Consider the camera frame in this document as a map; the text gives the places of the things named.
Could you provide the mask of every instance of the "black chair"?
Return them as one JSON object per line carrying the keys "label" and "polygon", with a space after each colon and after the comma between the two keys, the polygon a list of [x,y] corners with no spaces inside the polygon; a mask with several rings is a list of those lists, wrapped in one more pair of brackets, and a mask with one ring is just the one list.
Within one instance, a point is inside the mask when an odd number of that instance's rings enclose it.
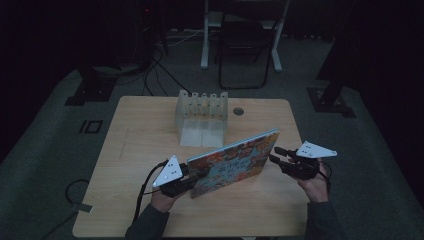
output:
{"label": "black chair", "polygon": [[[219,59],[219,85],[222,89],[258,89],[265,85],[271,60],[275,30],[285,17],[289,0],[237,0],[222,9],[221,30],[216,59]],[[270,24],[264,28],[263,23]],[[228,86],[222,81],[223,55],[254,55],[256,62],[262,50],[268,48],[264,79],[257,85]]]}

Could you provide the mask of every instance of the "human arm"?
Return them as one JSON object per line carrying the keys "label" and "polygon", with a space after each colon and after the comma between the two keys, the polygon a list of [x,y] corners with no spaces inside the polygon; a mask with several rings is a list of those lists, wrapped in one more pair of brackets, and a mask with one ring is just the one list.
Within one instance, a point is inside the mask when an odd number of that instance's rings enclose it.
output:
{"label": "human arm", "polygon": [[[320,172],[327,176],[320,162]],[[327,239],[347,239],[340,221],[334,210],[333,203],[329,199],[328,184],[324,176],[317,174],[310,180],[297,180],[299,186],[305,191],[309,199],[308,220],[306,223],[305,240],[327,240]]]}
{"label": "human arm", "polygon": [[127,229],[125,238],[132,240],[153,240],[160,239],[165,231],[169,218],[169,210],[175,201],[184,195],[184,193],[170,198],[162,194],[161,191],[155,191],[152,194],[149,205],[143,210],[137,220]]}

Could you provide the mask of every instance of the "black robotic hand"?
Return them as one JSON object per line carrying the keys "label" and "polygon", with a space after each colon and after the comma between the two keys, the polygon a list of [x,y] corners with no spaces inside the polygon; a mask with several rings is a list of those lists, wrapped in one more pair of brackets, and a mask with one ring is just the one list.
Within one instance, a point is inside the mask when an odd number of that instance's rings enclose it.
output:
{"label": "black robotic hand", "polygon": [[200,172],[197,172],[197,171],[190,172],[187,164],[185,163],[181,163],[180,168],[183,175],[188,176],[188,178],[183,179],[182,177],[180,179],[176,179],[172,182],[169,182],[160,186],[159,188],[162,194],[173,198],[185,191],[188,191],[194,188],[194,186],[197,183],[197,180],[199,180],[200,178],[206,177],[209,174],[209,170],[210,170],[210,169],[204,169],[203,171],[200,171]]}
{"label": "black robotic hand", "polygon": [[278,155],[284,157],[289,156],[293,159],[292,163],[281,161],[280,158],[272,154],[269,155],[269,160],[280,166],[281,171],[291,177],[308,180],[314,178],[319,173],[319,162],[317,158],[305,158],[297,156],[295,151],[285,150],[280,147],[275,147],[274,151]]}

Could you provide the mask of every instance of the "wooden table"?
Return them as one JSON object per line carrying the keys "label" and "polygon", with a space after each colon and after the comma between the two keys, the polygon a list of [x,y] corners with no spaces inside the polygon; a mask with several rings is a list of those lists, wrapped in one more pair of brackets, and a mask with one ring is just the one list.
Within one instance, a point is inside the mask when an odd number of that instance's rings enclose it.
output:
{"label": "wooden table", "polygon": [[[154,166],[172,155],[182,163],[211,150],[179,145],[176,102],[176,97],[121,98],[84,197],[83,203],[93,209],[78,214],[73,228],[76,237],[124,236],[140,187]],[[243,108],[244,114],[233,114],[235,107]],[[271,128],[281,132],[276,146],[294,150],[302,144],[286,100],[229,98],[228,111],[225,144]],[[141,208],[149,202],[146,195]],[[195,199],[190,194],[181,197],[171,209],[164,236],[302,235],[306,202],[297,183],[267,162],[257,176]]]}

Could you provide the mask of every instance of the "chair leg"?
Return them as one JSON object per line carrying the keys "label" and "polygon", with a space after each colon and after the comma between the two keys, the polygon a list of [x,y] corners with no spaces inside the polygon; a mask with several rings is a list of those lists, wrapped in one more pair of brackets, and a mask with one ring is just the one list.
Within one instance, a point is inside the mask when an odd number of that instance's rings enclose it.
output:
{"label": "chair leg", "polygon": [[268,79],[269,63],[271,62],[271,55],[272,55],[272,45],[273,44],[271,44],[268,51],[268,57],[267,57],[268,59],[266,60],[266,67],[265,67],[265,77],[264,77],[264,81],[262,82],[262,86],[265,85],[266,80]]}
{"label": "chair leg", "polygon": [[254,63],[255,63],[256,61],[258,61],[258,58],[259,58],[259,56],[261,55],[261,53],[262,53],[262,48],[261,48],[261,49],[259,49],[258,53],[255,55],[255,59],[253,60],[253,62],[254,62]]}
{"label": "chair leg", "polygon": [[221,49],[221,45],[218,42],[218,46],[217,46],[216,53],[215,53],[215,58],[213,59],[213,63],[215,63],[215,64],[216,64],[216,60],[218,59],[218,56],[220,54],[220,49]]}
{"label": "chair leg", "polygon": [[222,74],[222,46],[221,46],[221,44],[219,44],[219,46],[218,46],[218,58],[219,58],[219,64],[218,64],[218,81],[219,81],[219,86],[222,89],[228,89],[228,88],[226,88],[222,84],[222,78],[221,78],[221,74]]}

